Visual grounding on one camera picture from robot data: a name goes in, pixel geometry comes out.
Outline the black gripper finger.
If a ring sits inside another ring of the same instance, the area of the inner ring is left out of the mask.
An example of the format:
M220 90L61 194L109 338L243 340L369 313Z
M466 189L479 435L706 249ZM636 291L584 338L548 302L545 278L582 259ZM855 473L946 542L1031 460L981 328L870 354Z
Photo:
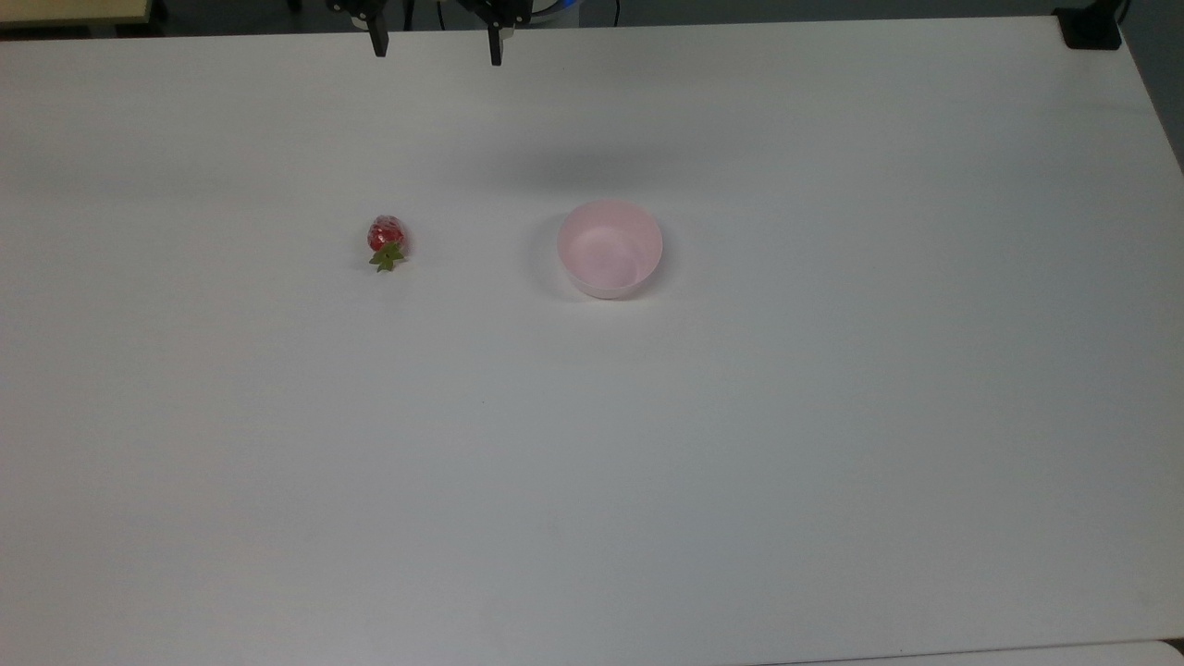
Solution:
M490 62L498 68L503 60L504 41L511 38L515 28L530 23L533 1L465 1L465 9L485 24Z
M367 33L374 55L388 55L390 27L385 17L386 1L339 0L328 1L328 9L342 17L350 17L352 26Z

